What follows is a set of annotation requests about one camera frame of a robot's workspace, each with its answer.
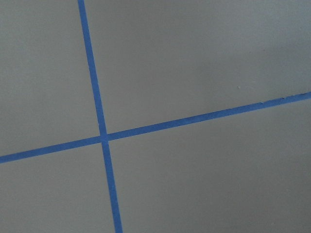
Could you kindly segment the blue tape strip crosswise left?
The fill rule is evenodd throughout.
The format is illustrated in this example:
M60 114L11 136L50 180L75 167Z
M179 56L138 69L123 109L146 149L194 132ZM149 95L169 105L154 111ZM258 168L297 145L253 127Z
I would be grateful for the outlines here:
M126 138L126 137L132 137L132 136L136 136L136 135L140 135L140 134L146 134L146 133L161 131L161 130L165 130L165 129L175 128L175 127L179 127L179 126L194 124L194 123L198 123L198 122L208 121L208 120L212 120L212 119L223 118L223 117L242 114L242 113L246 113L246 112L257 111L257 110L261 110L261 109L265 109L265 108L289 104L292 102L308 100L310 98L311 98L310 92L292 95L292 96L283 97L283 98L279 98L279 99L268 100L265 102L258 102L258 103L234 107L234 108L230 108L230 109L224 109L224 110L220 110L220 111L216 111L216 112L211 112L211 113L206 113L206 114L201 114L201 115L196 115L196 116L191 116L191 117L186 117L186 118L181 118L181 119L176 119L176 120L162 122L162 123L158 123L158 124L133 128L133 129L124 130L124 131L119 131L119 132L115 132L115 133L109 133L107 135L107 139L108 139L108 141L113 141L113 140L122 139L122 138ZM27 151L22 151L22 152L4 155L4 156L0 157L0 162L3 164L3 163L12 162L12 161L17 161L17 160L27 159L27 158L41 156L41 155L45 155L45 154L50 154L50 153L54 153L54 152L60 152L60 151L64 151L64 150L75 149L75 148L80 148L80 147L84 147L84 146L99 144L100 142L101 142L100 136L84 138L81 140L76 140L76 141L66 142L66 143L62 143L62 144L57 144L57 145L37 148L37 149L33 149L33 150L27 150Z

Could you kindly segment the blue tape strip lengthwise left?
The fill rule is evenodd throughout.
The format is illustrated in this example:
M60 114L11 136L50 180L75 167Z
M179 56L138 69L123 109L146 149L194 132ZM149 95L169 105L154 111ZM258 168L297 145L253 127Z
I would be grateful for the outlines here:
M108 191L109 191L109 197L110 197L110 205L111 205L114 229L116 233L122 233L123 228L122 228L122 222L121 222L121 216L120 216L120 209L119 209L119 203L118 203L118 197L117 197L114 171L113 171L113 166L112 166L108 134L107 134L105 118L104 118L104 109L103 109L103 104L102 104L101 92L99 88L99 81L97 77L94 54L93 54L93 49L92 49L91 36L89 32L89 25L88 25L85 2L83 0L79 0L78 7L79 7L80 21L81 21L84 44L85 44L85 49L86 49L86 58L87 58L87 64L88 64L88 69L89 69L89 74L90 74L90 81L91 81L91 86L92 86L92 92L93 92L93 97L94 97L94 103L95 103L95 109L96 109L96 115L97 115L97 121L98 121L99 133L100 133L100 142L101 142L103 157L104 157L104 165L105 165L105 172L106 172L106 178L107 178L107 185L108 185Z

